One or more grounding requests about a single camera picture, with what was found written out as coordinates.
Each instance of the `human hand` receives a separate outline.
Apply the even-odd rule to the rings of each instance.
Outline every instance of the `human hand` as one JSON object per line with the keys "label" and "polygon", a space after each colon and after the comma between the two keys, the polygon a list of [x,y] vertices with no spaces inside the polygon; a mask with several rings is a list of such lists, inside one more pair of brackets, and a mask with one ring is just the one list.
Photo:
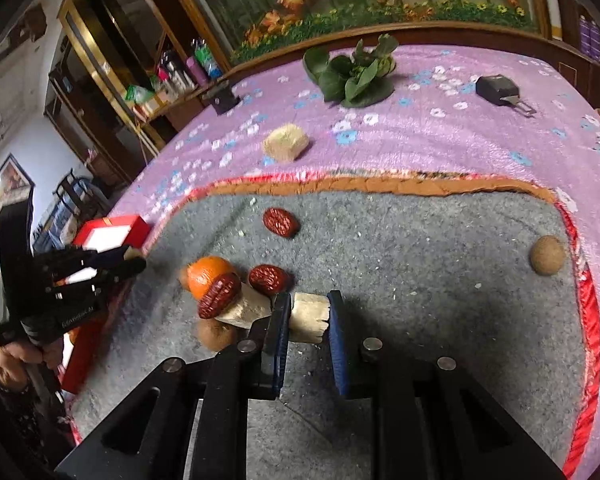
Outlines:
{"label": "human hand", "polygon": [[19,392],[29,382],[23,363],[42,364],[53,370],[62,362],[64,341],[60,338],[42,348],[29,341],[17,341],[0,346],[0,385],[7,390]]}

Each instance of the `dried red date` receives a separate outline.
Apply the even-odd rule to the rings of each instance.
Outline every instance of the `dried red date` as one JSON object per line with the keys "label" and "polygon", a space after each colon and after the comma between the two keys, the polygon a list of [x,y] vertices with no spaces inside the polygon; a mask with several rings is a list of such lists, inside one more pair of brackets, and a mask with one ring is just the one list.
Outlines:
{"label": "dried red date", "polygon": [[270,207],[262,215],[264,227],[273,234],[284,238],[292,238],[300,229],[300,224],[296,217],[289,211],[279,207]]}
{"label": "dried red date", "polygon": [[259,265],[249,272],[249,284],[265,296],[275,296],[289,286],[289,275],[280,267]]}
{"label": "dried red date", "polygon": [[209,287],[209,290],[198,301],[200,319],[211,319],[218,316],[240,293],[242,283],[232,272],[221,274]]}

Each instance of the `gray carpet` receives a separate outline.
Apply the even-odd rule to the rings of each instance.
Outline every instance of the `gray carpet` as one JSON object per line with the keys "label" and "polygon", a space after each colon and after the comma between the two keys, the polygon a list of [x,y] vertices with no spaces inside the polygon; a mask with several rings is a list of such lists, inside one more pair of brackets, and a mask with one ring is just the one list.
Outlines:
{"label": "gray carpet", "polygon": [[[163,359],[210,355],[192,336],[195,302],[176,277],[187,262],[218,254],[244,272],[260,263],[288,269],[303,292],[338,288],[368,335],[426,358],[453,356],[562,465],[584,350],[570,264],[544,278],[527,261],[539,236],[566,240],[551,205],[503,192],[252,198],[191,203],[168,224],[77,399],[83,434]],[[298,217],[294,240],[264,228],[270,206]],[[337,397],[327,348],[289,345],[280,400],[250,404],[247,478],[369,476],[369,402]]]}

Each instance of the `metal bolt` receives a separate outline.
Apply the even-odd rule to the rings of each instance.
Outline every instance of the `metal bolt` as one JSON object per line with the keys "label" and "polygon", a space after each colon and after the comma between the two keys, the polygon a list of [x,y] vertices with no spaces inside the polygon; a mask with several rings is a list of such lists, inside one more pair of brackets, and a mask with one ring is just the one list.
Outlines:
{"label": "metal bolt", "polygon": [[362,346],[370,352],[375,352],[382,348],[382,341],[377,337],[367,337],[363,342]]}
{"label": "metal bolt", "polygon": [[451,357],[441,357],[438,359],[438,368],[450,372],[456,369],[456,361]]}
{"label": "metal bolt", "polygon": [[171,357],[162,363],[162,369],[168,374],[173,374],[182,368],[182,359]]}
{"label": "metal bolt", "polygon": [[257,347],[258,345],[256,345],[256,342],[252,341],[251,339],[243,339],[238,343],[238,351],[242,352],[243,354],[253,352]]}

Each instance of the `red gift box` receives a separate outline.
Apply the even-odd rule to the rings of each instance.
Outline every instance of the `red gift box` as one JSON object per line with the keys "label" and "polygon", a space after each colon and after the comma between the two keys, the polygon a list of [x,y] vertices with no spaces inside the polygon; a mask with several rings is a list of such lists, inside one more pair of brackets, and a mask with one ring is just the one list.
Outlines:
{"label": "red gift box", "polygon": [[[128,244],[141,249],[149,236],[151,228],[138,215],[99,218],[86,222],[76,237],[74,245],[87,249],[105,251]],[[106,322],[106,316],[93,319],[82,325],[71,345],[67,334],[64,335],[66,368],[60,377],[63,390],[77,394],[87,378],[93,363],[94,352],[100,342],[100,335]]]}

